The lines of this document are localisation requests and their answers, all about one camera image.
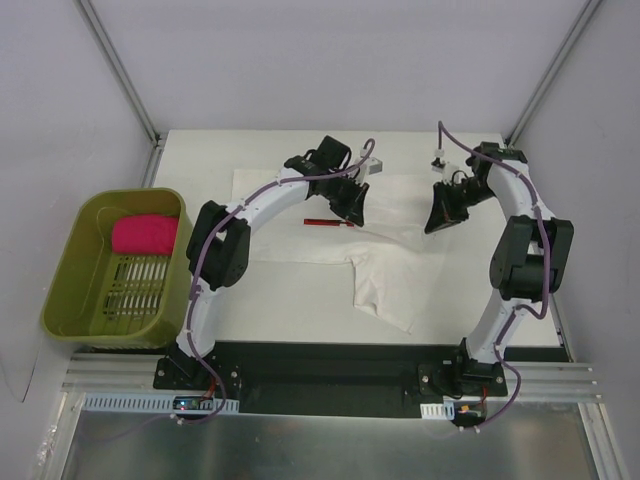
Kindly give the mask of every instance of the green basket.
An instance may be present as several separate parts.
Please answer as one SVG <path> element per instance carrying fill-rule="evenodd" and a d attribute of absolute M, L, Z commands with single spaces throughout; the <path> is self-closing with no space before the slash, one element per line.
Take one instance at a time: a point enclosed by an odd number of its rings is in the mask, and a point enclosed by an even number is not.
<path fill-rule="evenodd" d="M 113 225 L 139 214 L 179 217 L 172 256 L 111 251 Z M 188 304 L 192 225 L 182 197 L 166 188 L 117 190 L 81 208 L 44 305 L 52 337 L 100 348 L 158 348 L 177 337 Z"/>

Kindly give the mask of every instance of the red marker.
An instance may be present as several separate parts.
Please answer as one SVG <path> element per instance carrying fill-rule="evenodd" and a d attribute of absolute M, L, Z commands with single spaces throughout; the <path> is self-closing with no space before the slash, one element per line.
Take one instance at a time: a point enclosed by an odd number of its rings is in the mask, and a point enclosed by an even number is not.
<path fill-rule="evenodd" d="M 340 227 L 345 225 L 347 227 L 355 227 L 355 225 L 351 222 L 346 222 L 344 220 L 322 220 L 319 218 L 305 218 L 305 225 L 315 225 L 317 227 Z"/>

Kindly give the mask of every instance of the pink towel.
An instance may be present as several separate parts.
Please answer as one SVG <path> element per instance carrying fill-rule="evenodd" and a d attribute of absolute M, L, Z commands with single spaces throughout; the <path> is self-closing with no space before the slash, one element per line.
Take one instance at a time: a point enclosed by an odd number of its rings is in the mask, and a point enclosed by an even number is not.
<path fill-rule="evenodd" d="M 178 219 L 164 215 L 135 215 L 113 226 L 111 248 L 130 255 L 171 255 L 178 233 Z"/>

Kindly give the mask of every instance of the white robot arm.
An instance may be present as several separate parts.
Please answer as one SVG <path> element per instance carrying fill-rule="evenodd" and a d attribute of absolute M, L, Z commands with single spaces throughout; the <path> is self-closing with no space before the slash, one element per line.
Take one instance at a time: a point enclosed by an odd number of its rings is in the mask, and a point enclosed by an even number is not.
<path fill-rule="evenodd" d="M 467 149 L 443 126 L 441 131 Z M 480 321 L 463 339 L 451 364 L 432 372 L 435 390 L 452 395 L 477 391 L 479 385 L 491 392 L 496 379 L 504 378 L 499 350 L 508 344 L 527 312 L 544 318 L 549 294 L 562 281 L 573 238 L 571 222 L 556 219 L 540 200 L 521 151 L 488 142 L 468 151 L 472 156 L 467 165 L 474 175 L 459 182 L 455 178 L 457 167 L 440 158 L 432 163 L 442 171 L 443 181 L 434 185 L 434 203 L 425 233 L 466 220 L 467 207 L 493 196 L 507 225 L 491 259 L 489 278 L 494 290 Z M 540 312 L 533 308 L 536 302 L 541 302 Z"/>
<path fill-rule="evenodd" d="M 367 145 L 357 163 L 343 166 L 350 159 L 350 149 L 325 137 L 317 150 L 289 159 L 273 182 L 244 199 L 227 205 L 208 202 L 202 207 L 188 247 L 194 283 L 184 328 L 176 340 L 184 354 L 203 357 L 213 349 L 226 288 L 244 274 L 250 236 L 269 220 L 312 195 L 322 195 L 338 216 L 364 224 L 369 187 L 364 179 L 382 171 L 382 162 L 371 157 L 373 140 Z"/>

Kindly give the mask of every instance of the white wall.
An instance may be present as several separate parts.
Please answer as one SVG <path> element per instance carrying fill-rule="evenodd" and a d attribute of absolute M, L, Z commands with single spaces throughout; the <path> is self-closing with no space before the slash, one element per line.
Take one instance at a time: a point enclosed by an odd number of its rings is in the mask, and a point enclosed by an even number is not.
<path fill-rule="evenodd" d="M 95 0 L 173 128 L 508 133 L 585 0 Z"/>
<path fill-rule="evenodd" d="M 66 370 L 69 349 L 43 341 L 38 317 L 72 221 L 79 206 L 94 193 L 138 184 L 149 155 L 141 132 L 71 0 L 3 2 L 3 479 L 27 475 Z M 32 372 L 33 381 L 20 403 Z"/>
<path fill-rule="evenodd" d="M 574 222 L 560 298 L 578 360 L 606 382 L 640 478 L 640 3 L 604 2 L 519 146 L 545 203 Z"/>

